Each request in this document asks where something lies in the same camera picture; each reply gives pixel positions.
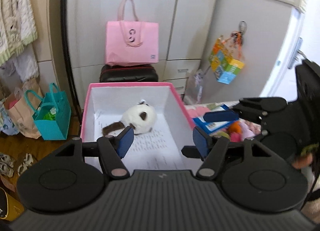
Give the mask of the person's right hand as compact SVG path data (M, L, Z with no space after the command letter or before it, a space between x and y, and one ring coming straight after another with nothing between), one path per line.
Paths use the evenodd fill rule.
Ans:
M309 153L305 156L297 157L295 161L292 163L292 166L295 169L299 170L299 169L308 167L312 163L312 161L313 161L313 154Z

